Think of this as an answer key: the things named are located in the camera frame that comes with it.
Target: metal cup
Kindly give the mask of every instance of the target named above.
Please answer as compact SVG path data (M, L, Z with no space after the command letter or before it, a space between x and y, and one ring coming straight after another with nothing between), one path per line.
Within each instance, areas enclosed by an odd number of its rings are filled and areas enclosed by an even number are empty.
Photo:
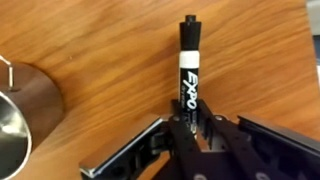
M62 120L63 101L40 70L2 56L0 61L0 179L10 179Z

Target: wooden table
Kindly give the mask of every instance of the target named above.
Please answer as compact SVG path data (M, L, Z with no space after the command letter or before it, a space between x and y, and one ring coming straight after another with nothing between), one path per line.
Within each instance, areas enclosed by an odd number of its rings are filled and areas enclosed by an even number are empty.
M168 113L177 98L178 23L189 13L203 22L199 89L212 110L233 120L255 114L320 140L302 0L0 2L0 54L47 72L66 105L64 121L16 179L80 179L79 161L144 114Z

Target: stainless steel cup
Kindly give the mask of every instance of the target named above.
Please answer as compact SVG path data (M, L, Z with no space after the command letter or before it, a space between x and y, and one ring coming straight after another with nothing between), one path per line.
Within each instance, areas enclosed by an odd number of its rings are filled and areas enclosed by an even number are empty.
M25 166L30 153L62 120L59 89L40 70L0 56L0 179Z

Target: wooden surface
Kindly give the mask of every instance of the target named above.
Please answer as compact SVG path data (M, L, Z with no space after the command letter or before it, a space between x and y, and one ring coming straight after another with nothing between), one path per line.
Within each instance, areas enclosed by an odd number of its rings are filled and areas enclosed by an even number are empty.
M314 50L302 0L1 0L0 54L47 72L64 121L16 179L80 179L78 163L177 98L178 23L203 22L200 94L320 140Z

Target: black marker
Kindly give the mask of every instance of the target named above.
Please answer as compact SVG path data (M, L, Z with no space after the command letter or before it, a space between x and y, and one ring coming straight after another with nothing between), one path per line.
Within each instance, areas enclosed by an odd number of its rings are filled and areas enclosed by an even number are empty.
M187 15L185 22L180 23L179 96L182 118L190 125L193 133L195 133L197 127L200 31L201 22L196 21L195 15Z

